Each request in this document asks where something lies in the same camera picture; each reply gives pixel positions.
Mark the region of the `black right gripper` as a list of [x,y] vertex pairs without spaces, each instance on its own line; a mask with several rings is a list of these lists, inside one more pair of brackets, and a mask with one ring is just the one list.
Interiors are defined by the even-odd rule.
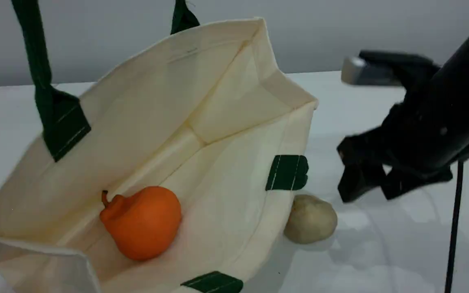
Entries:
[[344,164],[344,172],[338,184],[340,198],[352,203],[368,191],[381,186],[387,200],[393,200],[415,189],[449,182],[453,175],[450,166],[455,162],[469,160],[469,144],[438,167],[423,167],[416,160],[429,158],[422,153],[416,158],[406,155],[415,147],[404,142],[399,148],[391,136],[396,134],[393,126],[402,115],[401,107],[392,107],[382,124],[359,135],[346,136],[338,145],[337,152]]

